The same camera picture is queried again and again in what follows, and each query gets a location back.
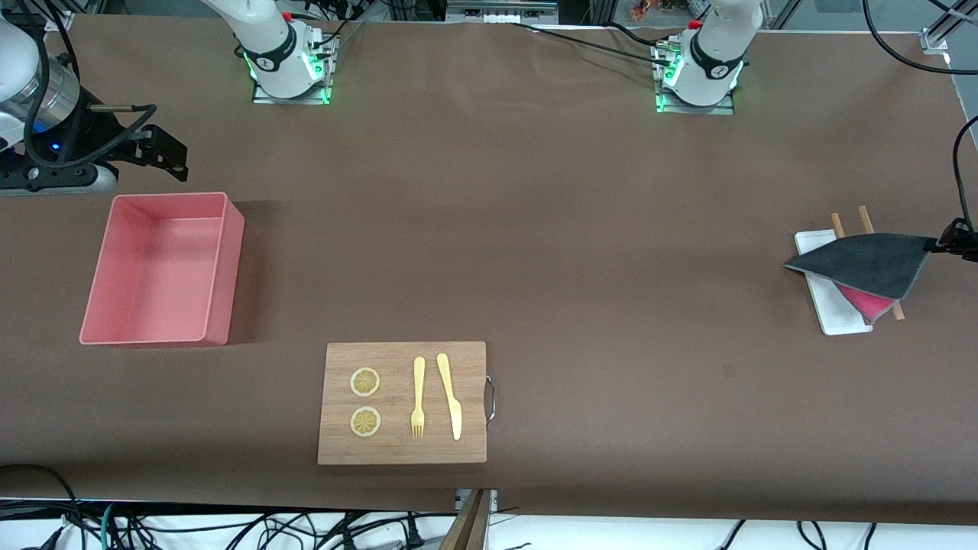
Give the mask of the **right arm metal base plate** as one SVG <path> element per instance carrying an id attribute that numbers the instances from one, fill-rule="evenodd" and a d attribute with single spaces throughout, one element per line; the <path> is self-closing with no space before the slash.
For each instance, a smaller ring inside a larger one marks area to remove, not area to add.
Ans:
<path id="1" fill-rule="evenodd" d="M 332 100 L 338 50 L 336 34 L 291 21 L 279 47 L 255 53 L 244 50 L 254 80 L 252 102 L 279 105 L 328 105 Z"/>

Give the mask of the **white rectangular tray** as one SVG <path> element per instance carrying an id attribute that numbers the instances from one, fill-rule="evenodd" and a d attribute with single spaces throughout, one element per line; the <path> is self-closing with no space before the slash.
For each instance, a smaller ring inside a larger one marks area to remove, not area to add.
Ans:
<path id="1" fill-rule="evenodd" d="M 799 255 L 810 253 L 815 248 L 835 240 L 836 235 L 831 229 L 794 234 L 794 243 Z M 867 323 L 834 283 L 809 273 L 805 273 L 805 280 L 822 334 L 853 335 L 870 333 L 873 330 L 873 325 Z"/>

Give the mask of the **brown wooden post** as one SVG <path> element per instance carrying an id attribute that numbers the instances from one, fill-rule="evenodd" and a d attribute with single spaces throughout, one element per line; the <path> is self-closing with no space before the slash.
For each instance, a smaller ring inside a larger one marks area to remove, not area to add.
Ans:
<path id="1" fill-rule="evenodd" d="M 438 550 L 487 550 L 489 519 L 496 505 L 495 490 L 469 490 Z"/>

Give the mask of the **grey cloth with pink underside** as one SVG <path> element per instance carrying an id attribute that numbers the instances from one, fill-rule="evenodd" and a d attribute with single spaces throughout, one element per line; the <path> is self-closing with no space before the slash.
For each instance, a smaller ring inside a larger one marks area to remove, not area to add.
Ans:
<path id="1" fill-rule="evenodd" d="M 909 294 L 936 244 L 921 235 L 853 235 L 797 254 L 783 266 L 831 282 L 873 323 Z"/>

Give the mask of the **yellow plastic fork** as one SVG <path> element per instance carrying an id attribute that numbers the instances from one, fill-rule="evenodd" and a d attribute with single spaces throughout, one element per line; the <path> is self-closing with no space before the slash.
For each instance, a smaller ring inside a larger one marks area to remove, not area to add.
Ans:
<path id="1" fill-rule="evenodd" d="M 426 359 L 422 356 L 413 359 L 413 410 L 411 412 L 411 432 L 413 438 L 425 435 L 425 397 Z"/>

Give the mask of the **grey metal frame rail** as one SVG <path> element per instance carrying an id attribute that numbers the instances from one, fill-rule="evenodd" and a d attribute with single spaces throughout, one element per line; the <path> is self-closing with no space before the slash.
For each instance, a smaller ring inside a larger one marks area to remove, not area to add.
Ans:
<path id="1" fill-rule="evenodd" d="M 446 22 L 559 24 L 558 0 L 445 0 Z"/>

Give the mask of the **pink plastic bin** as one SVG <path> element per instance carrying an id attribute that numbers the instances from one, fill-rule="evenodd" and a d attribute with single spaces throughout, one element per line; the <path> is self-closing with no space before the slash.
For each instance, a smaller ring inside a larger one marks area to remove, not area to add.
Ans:
<path id="1" fill-rule="evenodd" d="M 113 198 L 80 344 L 226 345 L 244 230 L 224 192 Z"/>

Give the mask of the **yellow plastic knife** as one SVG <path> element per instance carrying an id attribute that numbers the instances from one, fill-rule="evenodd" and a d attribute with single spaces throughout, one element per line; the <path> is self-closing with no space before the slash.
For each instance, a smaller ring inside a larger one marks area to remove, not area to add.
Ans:
<path id="1" fill-rule="evenodd" d="M 449 356 L 446 353 L 438 353 L 436 355 L 436 362 L 449 407 L 452 438 L 454 441 L 460 441 L 462 433 L 462 407 L 461 401 L 455 397 Z"/>

